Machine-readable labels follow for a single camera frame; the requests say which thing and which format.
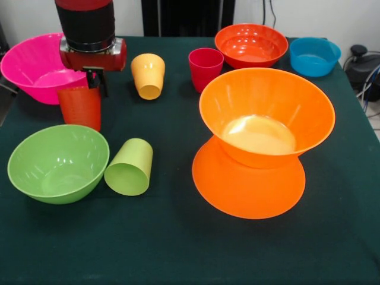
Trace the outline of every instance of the yellow cup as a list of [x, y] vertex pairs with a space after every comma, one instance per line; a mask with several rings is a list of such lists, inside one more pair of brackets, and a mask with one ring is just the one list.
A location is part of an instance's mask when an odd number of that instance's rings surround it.
[[153, 100], [161, 95], [164, 84], [165, 62], [158, 55], [143, 53], [131, 63], [135, 86], [141, 98]]

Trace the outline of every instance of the pink bowl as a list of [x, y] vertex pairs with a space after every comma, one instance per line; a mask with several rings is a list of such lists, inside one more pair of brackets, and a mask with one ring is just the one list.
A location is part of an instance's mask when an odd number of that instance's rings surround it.
[[15, 45], [1, 61], [2, 75], [37, 101], [58, 105], [58, 90], [87, 85], [84, 72], [63, 65], [59, 56], [62, 35], [43, 34]]

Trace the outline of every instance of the cup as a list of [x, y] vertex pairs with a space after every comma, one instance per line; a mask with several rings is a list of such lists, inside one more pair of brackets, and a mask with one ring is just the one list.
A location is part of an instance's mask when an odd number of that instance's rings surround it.
[[149, 187], [152, 146], [140, 139], [126, 141], [104, 172], [107, 185], [117, 193], [136, 196]]
[[191, 80], [197, 92], [201, 93], [211, 80], [219, 76], [223, 62], [223, 54], [209, 47], [195, 49], [189, 54]]
[[89, 126], [100, 131], [100, 92], [86, 86], [58, 91], [59, 104], [66, 124]]
[[131, 63], [132, 76], [141, 98], [153, 100], [161, 95], [164, 84], [165, 62], [158, 55], [143, 53]]

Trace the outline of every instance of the red-orange cup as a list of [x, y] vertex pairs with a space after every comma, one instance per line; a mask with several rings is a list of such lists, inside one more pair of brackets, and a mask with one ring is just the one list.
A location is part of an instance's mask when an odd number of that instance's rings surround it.
[[89, 126], [100, 131], [100, 92], [86, 86], [58, 91], [59, 104], [66, 124]]

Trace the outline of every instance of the black cylindrical robot part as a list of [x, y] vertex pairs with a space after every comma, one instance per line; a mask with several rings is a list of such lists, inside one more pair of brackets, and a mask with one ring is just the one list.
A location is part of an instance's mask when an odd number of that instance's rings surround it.
[[98, 52], [115, 39], [113, 2], [90, 11], [72, 11], [56, 6], [68, 45], [79, 52]]

